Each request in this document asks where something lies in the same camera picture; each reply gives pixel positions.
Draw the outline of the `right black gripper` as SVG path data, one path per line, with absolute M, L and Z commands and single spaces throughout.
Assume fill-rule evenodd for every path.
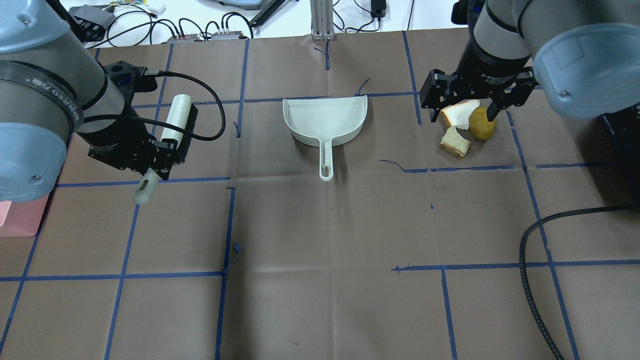
M 432 69 L 419 91 L 420 107 L 430 109 L 430 122 L 436 123 L 441 110 L 463 100 L 485 100 L 487 121 L 493 122 L 509 106 L 523 105 L 539 84 L 528 55 L 519 59 L 503 59 L 467 43 L 457 69 L 446 74 Z

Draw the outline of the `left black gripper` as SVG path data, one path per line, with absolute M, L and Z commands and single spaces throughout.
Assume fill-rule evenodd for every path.
M 141 175 L 146 173 L 158 150 L 175 151 L 179 146 L 175 140 L 156 139 L 142 123 L 126 120 L 115 120 L 101 130 L 87 133 L 87 143 L 90 158 Z M 168 180 L 169 175 L 163 175 L 162 180 Z

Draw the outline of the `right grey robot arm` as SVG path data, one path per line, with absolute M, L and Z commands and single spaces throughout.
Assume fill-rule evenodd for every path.
M 639 102 L 637 0 L 458 0 L 451 21 L 470 38 L 454 73 L 432 69 L 420 92 L 431 121 L 465 100 L 500 111 L 539 85 L 558 114 L 588 119 Z

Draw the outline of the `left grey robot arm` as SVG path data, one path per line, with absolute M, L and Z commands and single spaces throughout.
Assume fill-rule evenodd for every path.
M 30 202 L 57 183 L 73 134 L 89 157 L 166 180 L 182 160 L 174 140 L 158 140 L 131 107 L 157 89 L 145 67 L 102 66 L 45 0 L 1 2 L 0 193 Z

